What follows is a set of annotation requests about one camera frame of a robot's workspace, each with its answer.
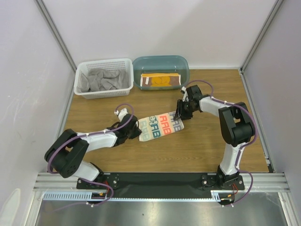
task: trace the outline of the gray towel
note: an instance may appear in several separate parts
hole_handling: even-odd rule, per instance
[[[126,89],[129,87],[127,72],[125,70],[116,70],[109,72],[105,69],[93,69],[89,71],[87,77],[82,78],[85,84],[81,92],[96,92],[114,89]]]

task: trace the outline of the white wall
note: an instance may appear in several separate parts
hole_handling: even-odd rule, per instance
[[[21,189],[21,225],[44,154],[57,135],[74,73],[33,0],[0,3],[0,210]]]
[[[181,55],[191,68],[240,67],[275,0],[44,0],[78,65]]]
[[[284,1],[246,69],[277,172],[284,172],[301,215],[301,1]]]

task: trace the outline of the towel with printed letters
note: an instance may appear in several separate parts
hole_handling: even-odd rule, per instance
[[[184,129],[181,119],[174,121],[175,112],[154,115],[139,119],[139,129],[142,134],[139,141],[148,141]]]

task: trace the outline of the robotic arm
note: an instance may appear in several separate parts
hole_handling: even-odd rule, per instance
[[[138,128],[138,119],[134,115],[129,123],[116,130],[116,126],[118,128],[124,125],[131,117],[131,114],[127,112],[126,108],[120,112],[116,111],[115,114],[120,122],[116,122],[111,127],[97,132],[97,135],[89,136],[88,133],[76,133],[72,129],[65,130],[46,152],[45,160],[49,162],[54,152],[66,141],[82,135],[81,138],[73,140],[56,154],[51,162],[51,167],[63,178],[76,176],[94,181],[103,172],[94,164],[83,161],[86,152],[103,147],[115,147],[123,144],[128,138],[134,139],[141,134],[141,130]]]
[[[197,85],[185,88],[182,100],[178,100],[174,120],[188,120],[193,117],[194,111],[208,112],[220,119],[221,132],[226,142],[223,160],[217,169],[219,186],[228,186],[234,183],[239,176],[239,163],[244,146],[255,134],[255,127],[248,115],[240,108],[219,103],[209,95],[203,95]],[[235,105],[247,110],[245,103]]]

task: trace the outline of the towel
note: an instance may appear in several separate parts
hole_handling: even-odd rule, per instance
[[[143,87],[168,87],[179,86],[181,75],[178,73],[141,74],[140,86]]]
[[[142,134],[139,141],[148,141],[184,129],[181,119],[174,121],[175,112],[139,119],[139,129]]]
[[[116,70],[109,72],[105,69],[93,69],[88,76],[82,74],[83,87],[81,92],[97,92],[114,89],[126,89],[129,87],[127,72]]]

